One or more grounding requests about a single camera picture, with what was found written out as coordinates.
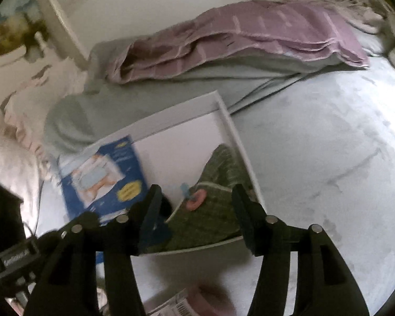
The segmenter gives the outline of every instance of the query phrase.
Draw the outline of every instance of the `blue package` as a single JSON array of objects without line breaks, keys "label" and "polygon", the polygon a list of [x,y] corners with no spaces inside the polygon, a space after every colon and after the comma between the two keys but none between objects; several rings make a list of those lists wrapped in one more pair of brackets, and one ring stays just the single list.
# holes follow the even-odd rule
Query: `blue package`
[{"label": "blue package", "polygon": [[71,167],[61,179],[71,220],[85,211],[92,211],[99,215],[104,225],[126,213],[148,192],[129,136],[101,146],[79,164]]}]

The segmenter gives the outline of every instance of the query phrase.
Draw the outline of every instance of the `pink blanket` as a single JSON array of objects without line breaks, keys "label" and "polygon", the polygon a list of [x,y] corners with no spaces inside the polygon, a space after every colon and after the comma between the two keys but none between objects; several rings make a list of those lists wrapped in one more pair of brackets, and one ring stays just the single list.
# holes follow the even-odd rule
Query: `pink blanket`
[{"label": "pink blanket", "polygon": [[168,79],[251,48],[302,61],[335,53],[350,66],[369,65],[350,26],[336,12],[299,2],[251,0],[210,9],[136,40],[110,62],[108,79]]}]

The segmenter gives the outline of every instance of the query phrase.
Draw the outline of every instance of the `barcode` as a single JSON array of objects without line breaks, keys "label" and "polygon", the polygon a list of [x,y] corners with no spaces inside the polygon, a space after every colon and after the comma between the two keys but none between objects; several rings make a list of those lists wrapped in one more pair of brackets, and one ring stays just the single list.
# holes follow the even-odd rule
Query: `barcode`
[{"label": "barcode", "polygon": [[177,311],[180,314],[180,316],[194,316],[193,313],[191,313],[188,305],[184,303],[184,301],[180,302],[179,304],[176,305]]}]

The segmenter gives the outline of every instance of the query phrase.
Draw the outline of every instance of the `dark green fabric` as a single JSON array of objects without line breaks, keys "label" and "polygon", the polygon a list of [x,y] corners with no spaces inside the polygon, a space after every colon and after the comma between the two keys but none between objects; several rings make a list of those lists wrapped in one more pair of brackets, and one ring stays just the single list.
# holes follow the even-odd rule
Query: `dark green fabric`
[{"label": "dark green fabric", "polygon": [[188,211],[183,201],[169,220],[173,237],[153,251],[175,251],[232,238],[240,234],[240,227],[231,204],[231,191],[236,184],[251,188],[246,171],[240,167],[233,150],[221,144],[205,165],[193,194],[199,189],[207,191],[203,204],[195,211]]}]

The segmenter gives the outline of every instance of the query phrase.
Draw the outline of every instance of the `pink round object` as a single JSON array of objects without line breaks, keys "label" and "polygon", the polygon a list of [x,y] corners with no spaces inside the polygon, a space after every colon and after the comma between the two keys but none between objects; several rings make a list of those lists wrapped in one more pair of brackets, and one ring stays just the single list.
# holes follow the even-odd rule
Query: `pink round object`
[{"label": "pink round object", "polygon": [[198,191],[196,191],[192,197],[194,197],[194,201],[193,200],[187,200],[186,202],[186,209],[188,211],[194,211],[197,208],[200,207],[200,205],[204,202],[205,198],[206,198],[207,192],[204,189],[199,189]]}]

